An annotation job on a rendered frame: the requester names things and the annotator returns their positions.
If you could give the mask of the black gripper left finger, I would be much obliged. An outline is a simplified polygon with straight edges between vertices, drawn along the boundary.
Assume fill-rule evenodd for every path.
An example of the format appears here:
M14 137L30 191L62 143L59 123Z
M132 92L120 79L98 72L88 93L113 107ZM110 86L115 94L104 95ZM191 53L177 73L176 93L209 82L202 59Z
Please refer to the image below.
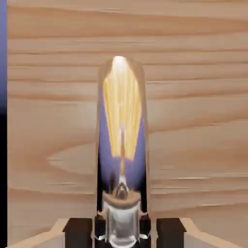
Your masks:
M48 232L6 248L93 248L92 219L60 218Z

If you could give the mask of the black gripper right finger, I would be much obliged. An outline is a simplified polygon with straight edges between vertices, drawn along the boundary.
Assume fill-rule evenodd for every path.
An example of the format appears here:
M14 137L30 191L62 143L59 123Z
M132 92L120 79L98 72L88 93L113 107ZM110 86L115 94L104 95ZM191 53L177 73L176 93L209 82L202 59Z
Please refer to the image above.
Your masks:
M190 218L158 218L157 248L242 248L200 231Z

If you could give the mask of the light wood cabinet door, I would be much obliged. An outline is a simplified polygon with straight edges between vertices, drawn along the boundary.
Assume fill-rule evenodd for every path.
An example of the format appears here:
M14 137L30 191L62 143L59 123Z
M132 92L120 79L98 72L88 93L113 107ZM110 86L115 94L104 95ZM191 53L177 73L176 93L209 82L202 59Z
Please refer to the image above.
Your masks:
M95 212L98 69L145 72L151 211L248 248L248 0L7 0L8 242Z

